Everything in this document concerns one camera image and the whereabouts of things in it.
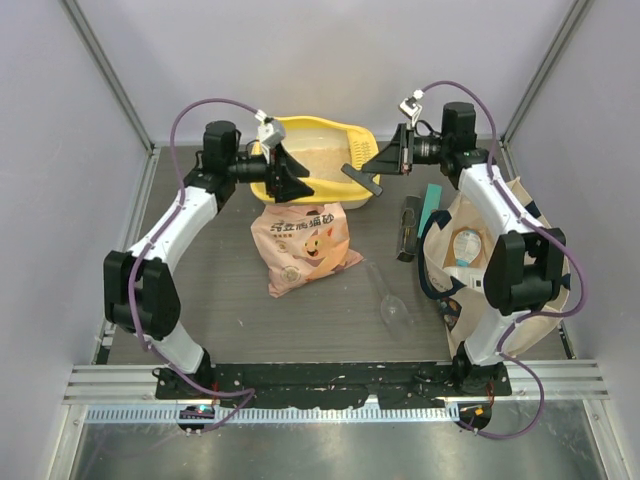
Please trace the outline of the clear plastic scoop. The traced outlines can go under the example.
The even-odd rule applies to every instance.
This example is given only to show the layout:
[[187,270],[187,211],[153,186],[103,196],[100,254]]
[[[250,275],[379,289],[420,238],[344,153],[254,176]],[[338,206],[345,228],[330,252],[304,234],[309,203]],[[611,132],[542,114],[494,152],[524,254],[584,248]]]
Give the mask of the clear plastic scoop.
[[412,334],[413,321],[405,303],[391,292],[376,263],[368,262],[366,269],[379,298],[379,314],[383,325],[395,340],[407,341]]

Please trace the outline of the black bag clip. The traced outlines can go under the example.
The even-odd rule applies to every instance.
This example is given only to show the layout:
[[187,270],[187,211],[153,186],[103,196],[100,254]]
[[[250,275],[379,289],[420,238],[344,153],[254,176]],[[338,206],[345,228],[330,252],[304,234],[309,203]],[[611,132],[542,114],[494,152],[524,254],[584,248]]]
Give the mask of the black bag clip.
[[347,163],[342,165],[341,171],[351,180],[368,190],[372,195],[379,197],[382,194],[382,187],[374,181],[375,173],[356,170],[352,165]]

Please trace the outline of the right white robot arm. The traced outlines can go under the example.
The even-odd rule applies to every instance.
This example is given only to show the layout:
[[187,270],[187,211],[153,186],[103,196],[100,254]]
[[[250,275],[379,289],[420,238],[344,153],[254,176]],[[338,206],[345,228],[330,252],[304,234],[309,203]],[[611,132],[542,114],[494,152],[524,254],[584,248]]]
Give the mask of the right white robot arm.
[[559,325],[570,288],[566,237],[477,146],[473,104],[445,104],[440,129],[426,135],[417,131],[416,97],[401,108],[409,122],[351,176],[380,195],[374,176],[437,165],[457,190],[449,208],[429,215],[417,244],[421,289],[446,310],[452,364],[435,379],[421,372],[415,382],[422,394],[481,395],[503,381],[505,358]]

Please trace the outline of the pink cat litter bag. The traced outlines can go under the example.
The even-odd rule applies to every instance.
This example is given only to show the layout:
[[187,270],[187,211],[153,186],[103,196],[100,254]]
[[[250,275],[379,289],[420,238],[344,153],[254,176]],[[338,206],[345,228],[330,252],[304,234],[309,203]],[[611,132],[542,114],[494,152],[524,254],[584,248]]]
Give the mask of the pink cat litter bag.
[[351,248],[346,212],[339,203],[268,205],[252,223],[251,234],[274,298],[363,260]]

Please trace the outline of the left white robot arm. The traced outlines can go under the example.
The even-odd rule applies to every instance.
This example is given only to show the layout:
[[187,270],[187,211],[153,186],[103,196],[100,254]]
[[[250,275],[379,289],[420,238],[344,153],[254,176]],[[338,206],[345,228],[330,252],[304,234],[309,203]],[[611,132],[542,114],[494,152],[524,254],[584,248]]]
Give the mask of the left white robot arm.
[[308,170],[285,149],[283,124],[272,117],[257,130],[258,153],[241,151],[241,133],[230,121],[207,124],[194,168],[181,180],[175,200],[151,230],[128,250],[110,252],[103,263],[106,319],[136,336],[145,350],[179,376],[190,398],[213,386],[208,352],[180,321],[181,302],[173,272],[200,231],[211,222],[237,185],[262,182],[278,203],[309,197]]

